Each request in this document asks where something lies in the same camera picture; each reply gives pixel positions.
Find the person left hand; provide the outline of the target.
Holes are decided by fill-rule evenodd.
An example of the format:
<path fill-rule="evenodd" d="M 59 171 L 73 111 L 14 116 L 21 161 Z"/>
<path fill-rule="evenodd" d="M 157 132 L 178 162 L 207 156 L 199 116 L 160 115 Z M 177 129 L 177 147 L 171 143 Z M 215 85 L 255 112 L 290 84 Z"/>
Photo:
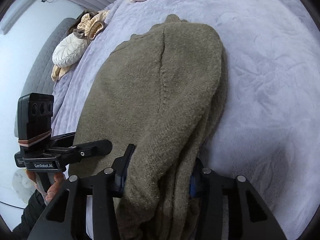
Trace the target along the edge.
<path fill-rule="evenodd" d="M 61 172 L 54 174 L 53 178 L 54 178 L 54 183 L 53 185 L 48 189 L 47 192 L 44 192 L 38 185 L 37 180 L 36 180 L 36 175 L 34 172 L 28 171 L 26 170 L 26 174 L 28 176 L 28 178 L 34 182 L 35 184 L 35 188 L 37 189 L 37 191 L 39 191 L 39 193 L 41 194 L 44 203 L 46 205 L 48 205 L 51 200 L 54 198 L 54 196 L 57 194 L 57 192 L 59 191 L 61 184 L 66 180 L 65 175 Z"/>

